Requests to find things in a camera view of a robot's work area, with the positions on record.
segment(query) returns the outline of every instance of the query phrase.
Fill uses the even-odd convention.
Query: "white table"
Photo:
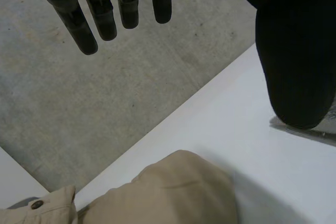
[[[255,45],[76,196],[78,209],[175,150],[229,168],[242,223],[336,223],[336,148],[269,126]]]

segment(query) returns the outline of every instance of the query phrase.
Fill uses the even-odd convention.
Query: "button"
[[[35,210],[37,208],[40,208],[43,204],[44,202],[42,200],[38,200],[32,204],[31,208],[32,210]]]

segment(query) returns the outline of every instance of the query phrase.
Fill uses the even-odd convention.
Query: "white board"
[[[29,198],[42,197],[48,191],[0,148],[0,208]]]
[[[233,172],[242,223],[336,223],[336,148],[269,126],[255,45],[76,196],[78,209],[175,150]]]

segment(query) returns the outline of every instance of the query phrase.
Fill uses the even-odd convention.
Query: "beige sleeve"
[[[0,210],[1,224],[77,224],[75,187],[63,187],[28,206]]]
[[[236,224],[227,174],[198,155],[177,151],[109,190],[79,214],[82,224]]]

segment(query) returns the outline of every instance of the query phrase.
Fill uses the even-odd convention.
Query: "concrete floor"
[[[0,2],[0,146],[48,190],[81,189],[254,42],[245,0],[173,0],[166,25],[141,0],[134,30],[115,8],[111,42],[80,0],[85,56],[45,0]]]

